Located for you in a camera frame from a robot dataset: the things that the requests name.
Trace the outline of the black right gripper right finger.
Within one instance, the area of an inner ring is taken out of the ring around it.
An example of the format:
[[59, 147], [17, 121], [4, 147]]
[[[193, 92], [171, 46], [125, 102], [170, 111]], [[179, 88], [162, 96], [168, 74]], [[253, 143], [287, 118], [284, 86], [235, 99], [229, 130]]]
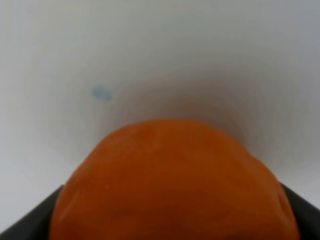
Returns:
[[320, 238], [320, 210], [295, 193], [289, 187], [281, 185], [278, 196], [288, 227], [290, 240], [318, 240]]

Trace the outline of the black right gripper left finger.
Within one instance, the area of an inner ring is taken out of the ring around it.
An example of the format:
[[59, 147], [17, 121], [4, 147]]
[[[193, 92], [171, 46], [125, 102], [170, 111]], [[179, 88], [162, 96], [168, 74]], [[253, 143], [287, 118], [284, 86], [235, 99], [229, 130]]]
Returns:
[[48, 240], [53, 210], [63, 185], [0, 234], [0, 240]]

